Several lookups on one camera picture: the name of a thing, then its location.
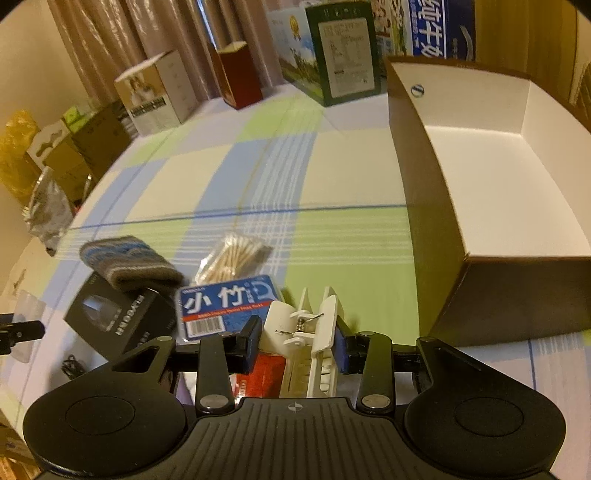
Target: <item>nutrition label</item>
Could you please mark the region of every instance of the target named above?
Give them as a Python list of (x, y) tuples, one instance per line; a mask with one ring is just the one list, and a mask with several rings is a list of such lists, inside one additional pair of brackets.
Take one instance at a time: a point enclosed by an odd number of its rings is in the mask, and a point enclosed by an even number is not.
[(374, 64), (367, 20), (333, 20), (319, 23), (318, 28), (332, 98), (372, 90)]

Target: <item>blue package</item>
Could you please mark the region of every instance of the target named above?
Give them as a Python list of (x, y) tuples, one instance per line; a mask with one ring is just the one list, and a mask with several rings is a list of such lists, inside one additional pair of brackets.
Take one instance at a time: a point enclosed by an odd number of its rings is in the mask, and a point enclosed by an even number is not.
[(190, 342), (205, 335), (239, 332), (251, 315), (267, 318), (273, 300), (281, 300), (269, 275), (241, 278), (177, 290), (178, 333)]
[(408, 0), (413, 55), (476, 60), (474, 0)]

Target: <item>barcode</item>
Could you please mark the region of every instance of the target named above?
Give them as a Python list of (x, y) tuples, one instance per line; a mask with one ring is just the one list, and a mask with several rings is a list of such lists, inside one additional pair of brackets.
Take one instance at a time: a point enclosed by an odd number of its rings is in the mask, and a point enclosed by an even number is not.
[(201, 337), (211, 333), (220, 333), (226, 331), (223, 325), (222, 317), (191, 320), (190, 322), (185, 322), (185, 325), (187, 326), (187, 337), (189, 338)]

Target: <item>plaid tablecloth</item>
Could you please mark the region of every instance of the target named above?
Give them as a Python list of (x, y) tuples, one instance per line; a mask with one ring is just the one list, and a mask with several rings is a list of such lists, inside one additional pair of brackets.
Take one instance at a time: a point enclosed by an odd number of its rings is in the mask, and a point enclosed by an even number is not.
[[(404, 204), (385, 95), (325, 109), (283, 86), (241, 111), (210, 101), (181, 127), (136, 140), (88, 198), (55, 259), (23, 285), (47, 303), (47, 333), (30, 363), (5, 360), (0, 406), (20, 429), (27, 407), (66, 381), (64, 358), (73, 353), (89, 368), (104, 361), (63, 321), (90, 273), (78, 250), (96, 238), (136, 235), (190, 278), (225, 232), (258, 236), (273, 248), (262, 272), (288, 297), (308, 287), (317, 306), (331, 285), (354, 328), (413, 344)], [(591, 478), (589, 345), (583, 332), (465, 349), (561, 408), (568, 432), (554, 472), (563, 479)]]

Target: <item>wall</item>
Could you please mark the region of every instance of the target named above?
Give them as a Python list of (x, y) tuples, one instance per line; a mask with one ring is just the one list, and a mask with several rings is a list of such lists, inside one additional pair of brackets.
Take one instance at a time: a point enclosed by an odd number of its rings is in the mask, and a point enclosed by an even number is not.
[[(86, 92), (47, 0), (25, 0), (0, 22), (0, 126), (27, 109), (40, 127), (56, 122)], [(0, 183), (0, 292), (30, 237), (21, 208)]]

